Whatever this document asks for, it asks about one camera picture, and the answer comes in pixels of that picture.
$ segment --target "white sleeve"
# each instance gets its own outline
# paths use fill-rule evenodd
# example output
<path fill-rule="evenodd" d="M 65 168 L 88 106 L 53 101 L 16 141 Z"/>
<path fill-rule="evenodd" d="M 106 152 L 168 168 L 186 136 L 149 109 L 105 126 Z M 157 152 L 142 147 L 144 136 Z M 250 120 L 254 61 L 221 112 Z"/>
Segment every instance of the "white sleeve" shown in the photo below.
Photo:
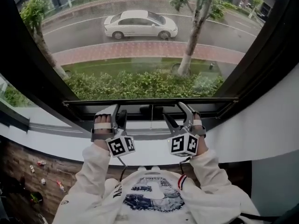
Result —
<path fill-rule="evenodd" d="M 95 144 L 83 150 L 84 164 L 77 182 L 61 201 L 53 224 L 78 223 L 89 209 L 100 205 L 105 192 L 105 177 L 110 153 Z"/>
<path fill-rule="evenodd" d="M 241 203 L 241 212 L 259 215 L 250 197 L 242 189 L 232 185 L 226 171 L 219 168 L 215 151 L 209 149 L 200 156 L 192 157 L 190 163 L 204 192 L 238 199 Z"/>

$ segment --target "car's rear wheel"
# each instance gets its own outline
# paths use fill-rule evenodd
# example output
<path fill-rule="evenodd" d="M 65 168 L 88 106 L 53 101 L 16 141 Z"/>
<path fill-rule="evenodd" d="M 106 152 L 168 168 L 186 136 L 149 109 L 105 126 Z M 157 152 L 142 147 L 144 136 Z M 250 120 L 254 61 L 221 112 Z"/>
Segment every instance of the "car's rear wheel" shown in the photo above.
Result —
<path fill-rule="evenodd" d="M 120 40 L 124 37 L 122 32 L 113 32 L 112 36 L 117 40 Z"/>
<path fill-rule="evenodd" d="M 162 40 L 168 40 L 170 38 L 170 33 L 166 31 L 162 31 L 158 35 Z"/>

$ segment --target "car roof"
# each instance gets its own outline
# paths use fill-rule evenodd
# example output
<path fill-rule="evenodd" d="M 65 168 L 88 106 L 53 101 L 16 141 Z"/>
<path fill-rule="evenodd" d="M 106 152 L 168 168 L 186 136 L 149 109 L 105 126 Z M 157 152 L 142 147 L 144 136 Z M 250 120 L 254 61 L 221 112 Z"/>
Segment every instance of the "car roof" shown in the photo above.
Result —
<path fill-rule="evenodd" d="M 129 10 L 121 14 L 121 19 L 124 18 L 147 18 L 148 11 L 146 10 Z"/>

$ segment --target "person's right hand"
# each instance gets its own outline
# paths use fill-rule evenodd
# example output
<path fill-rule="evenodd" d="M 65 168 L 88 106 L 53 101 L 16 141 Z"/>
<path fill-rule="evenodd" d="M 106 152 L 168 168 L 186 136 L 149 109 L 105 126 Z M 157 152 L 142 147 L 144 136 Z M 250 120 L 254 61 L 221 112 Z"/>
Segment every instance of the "person's right hand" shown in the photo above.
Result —
<path fill-rule="evenodd" d="M 110 119 L 111 119 L 111 115 L 100 115 L 98 116 L 94 123 L 97 124 L 97 123 L 110 123 Z M 105 134 L 105 133 L 111 133 L 112 130 L 111 129 L 95 129 L 94 130 L 94 133 L 101 133 L 101 134 Z M 109 148 L 107 146 L 107 143 L 105 140 L 95 140 L 94 141 L 94 144 L 96 146 L 99 146 L 101 147 L 102 149 L 105 149 L 105 150 L 108 150 L 109 151 Z"/>
<path fill-rule="evenodd" d="M 198 114 L 194 114 L 194 119 L 200 119 L 200 116 Z M 198 129 L 198 130 L 203 129 L 201 125 L 196 125 L 193 128 Z M 199 155 L 205 153 L 207 150 L 208 150 L 208 148 L 206 146 L 205 137 L 200 136 L 198 139 L 198 148 L 197 148 L 196 156 L 199 156 Z"/>

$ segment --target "wooden floor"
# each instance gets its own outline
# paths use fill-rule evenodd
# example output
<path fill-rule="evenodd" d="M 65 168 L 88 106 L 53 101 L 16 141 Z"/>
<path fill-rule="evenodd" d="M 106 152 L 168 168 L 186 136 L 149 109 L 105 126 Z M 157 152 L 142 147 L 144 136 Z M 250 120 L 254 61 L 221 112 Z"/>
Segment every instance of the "wooden floor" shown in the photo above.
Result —
<path fill-rule="evenodd" d="M 20 219 L 24 224 L 40 224 L 38 214 L 43 215 L 48 223 L 52 223 L 61 199 L 66 195 L 60 190 L 56 181 L 61 181 L 68 191 L 76 182 L 75 174 L 81 169 L 82 162 L 61 159 L 28 149 L 19 144 L 1 138 L 0 144 L 0 174 L 20 180 L 25 177 L 25 188 L 38 191 L 43 196 L 43 203 L 31 205 L 20 194 L 8 194 L 5 200 L 6 209 L 11 215 Z M 47 164 L 39 167 L 36 163 L 40 160 Z M 230 181 L 239 186 L 249 195 L 251 193 L 251 162 L 238 162 L 221 164 L 226 169 Z M 184 164 L 184 172 L 199 186 L 191 165 Z M 135 172 L 138 167 L 128 167 L 124 173 L 127 177 Z M 161 169 L 181 173 L 178 165 L 160 166 Z M 106 178 L 119 179 L 122 167 L 109 166 Z M 46 185 L 41 184 L 41 179 L 46 180 Z"/>

